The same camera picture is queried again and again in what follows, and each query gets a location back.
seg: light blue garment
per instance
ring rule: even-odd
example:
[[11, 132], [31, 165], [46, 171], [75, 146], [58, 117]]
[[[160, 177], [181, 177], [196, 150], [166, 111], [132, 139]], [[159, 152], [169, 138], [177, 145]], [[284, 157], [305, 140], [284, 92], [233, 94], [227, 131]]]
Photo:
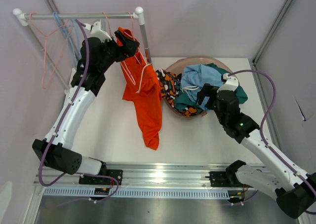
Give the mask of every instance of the light blue garment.
[[[191, 101], [197, 101], [197, 94], [202, 90], [205, 83], [220, 87], [223, 85], [222, 75], [216, 69], [202, 64], [189, 65], [184, 68], [181, 78], [181, 90], [185, 87], [192, 88], [192, 86], [198, 86], [196, 87], [197, 90], [184, 90], [184, 92], [187, 91]], [[209, 111], [209, 109], [205, 107], [208, 99], [209, 97], [205, 97], [202, 104], [199, 105], [204, 111]]]

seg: white wall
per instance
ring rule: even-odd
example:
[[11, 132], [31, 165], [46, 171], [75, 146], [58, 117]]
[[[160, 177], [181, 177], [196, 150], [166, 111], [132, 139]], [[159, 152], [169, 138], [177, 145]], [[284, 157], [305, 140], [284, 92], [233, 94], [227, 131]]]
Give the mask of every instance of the white wall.
[[[281, 148], [310, 173], [316, 172], [315, 9], [315, 0], [296, 0], [258, 64], [258, 69], [276, 83], [272, 116]], [[271, 87], [267, 83], [265, 90], [271, 99]], [[296, 101], [306, 121], [302, 121]]]
[[[153, 56], [253, 58], [285, 0], [55, 0], [60, 12], [145, 10]], [[112, 28], [130, 27], [111, 20]]]
[[[35, 138], [42, 139], [61, 110], [63, 88], [54, 80], [48, 90], [40, 86], [42, 58], [23, 34], [12, 10], [48, 12], [42, 0], [0, 0], [0, 188], [13, 182], [12, 198], [4, 215], [3, 224], [21, 222], [29, 201], [39, 160], [32, 150]], [[46, 32], [50, 23], [39, 23]], [[54, 37], [52, 56], [59, 52]], [[69, 78], [70, 66], [65, 58], [60, 65], [65, 78]]]

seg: orange and black patterned fabric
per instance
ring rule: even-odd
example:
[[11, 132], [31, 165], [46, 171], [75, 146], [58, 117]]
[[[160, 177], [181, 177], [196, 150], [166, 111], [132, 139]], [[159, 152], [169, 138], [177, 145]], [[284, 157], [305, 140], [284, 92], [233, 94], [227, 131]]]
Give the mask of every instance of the orange and black patterned fabric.
[[193, 116], [200, 114], [203, 110], [198, 106], [188, 105], [183, 110], [179, 110], [175, 107], [174, 100], [182, 94], [180, 90], [180, 81], [176, 74], [172, 72], [167, 72], [163, 69], [156, 70], [157, 77], [159, 80], [161, 96], [166, 98], [168, 103], [172, 106], [174, 110], [185, 116]]

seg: orange garment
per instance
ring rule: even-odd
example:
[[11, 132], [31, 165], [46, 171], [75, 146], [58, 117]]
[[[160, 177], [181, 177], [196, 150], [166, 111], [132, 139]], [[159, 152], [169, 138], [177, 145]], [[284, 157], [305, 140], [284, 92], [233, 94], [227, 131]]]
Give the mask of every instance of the orange garment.
[[[119, 28], [126, 37], [133, 39], [130, 30]], [[132, 101], [135, 105], [138, 126], [143, 133], [146, 147], [157, 150], [159, 131], [162, 124], [161, 92], [157, 74], [152, 65], [147, 65], [141, 52], [122, 62], [122, 71], [126, 79], [123, 100]], [[141, 74], [143, 78], [139, 93]]]

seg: brown bowl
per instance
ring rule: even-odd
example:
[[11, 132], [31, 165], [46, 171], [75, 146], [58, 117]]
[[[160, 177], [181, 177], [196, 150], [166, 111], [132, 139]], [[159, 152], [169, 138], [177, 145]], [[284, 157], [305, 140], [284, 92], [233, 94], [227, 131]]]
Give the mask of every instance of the brown bowl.
[[[189, 58], [184, 58], [181, 60], [178, 60], [177, 62], [175, 62], [174, 64], [170, 65], [167, 69], [165, 69], [167, 72], [172, 72], [176, 75], [181, 74], [183, 72], [183, 69], [188, 66], [188, 65], [197, 65], [197, 64], [211, 64], [214, 63], [217, 65], [217, 67], [222, 68], [227, 70], [228, 72], [232, 71], [230, 70], [230, 68], [228, 68], [226, 65], [224, 65], [222, 62], [220, 62], [219, 60], [216, 60], [212, 57], [207, 57], [207, 56], [193, 56], [193, 57], [189, 57]], [[204, 116], [207, 114], [207, 112], [202, 112], [200, 114], [197, 115], [193, 115], [193, 116], [185, 116], [180, 114], [179, 112], [177, 112], [176, 110], [174, 110], [172, 108], [172, 106], [168, 103], [167, 99], [164, 98], [163, 99], [164, 102], [168, 105], [168, 107], [178, 116], [185, 118], [185, 119], [194, 119], [198, 116]]]

